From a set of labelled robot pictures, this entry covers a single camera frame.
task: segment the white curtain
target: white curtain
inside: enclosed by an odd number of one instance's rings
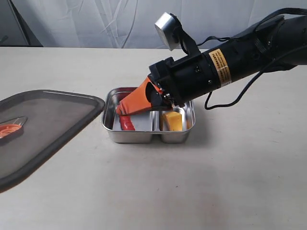
[[[279,8],[307,8],[306,0],[12,1],[46,47],[165,48],[154,28],[164,12],[175,14],[200,42],[235,35]]]

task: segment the red food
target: red food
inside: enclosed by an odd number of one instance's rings
[[[119,116],[119,122],[122,130],[135,131],[130,116]]]

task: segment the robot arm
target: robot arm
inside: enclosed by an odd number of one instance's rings
[[[303,15],[285,19],[281,14]],[[155,27],[170,50],[178,45],[187,54],[174,60],[169,57],[149,67],[143,84],[124,98],[117,109],[119,115],[131,115],[144,110],[168,110],[209,93],[206,108],[228,107],[237,103],[248,87],[263,73],[290,70],[307,65],[307,10],[280,9],[245,31],[225,38],[206,52],[182,29],[176,16],[164,13]],[[258,72],[231,104],[208,108],[212,91]]]

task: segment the table surface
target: table surface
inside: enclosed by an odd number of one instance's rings
[[[105,99],[180,50],[0,48],[0,100],[52,89]],[[185,144],[117,144],[101,116],[0,194],[0,229],[306,229],[307,67],[260,77],[242,101],[206,111]],[[213,93],[235,99],[251,77]]]

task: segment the yellow warning label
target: yellow warning label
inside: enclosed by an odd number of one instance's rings
[[[219,75],[221,87],[231,83],[231,75],[226,59],[220,49],[216,49],[209,53],[217,74]]]

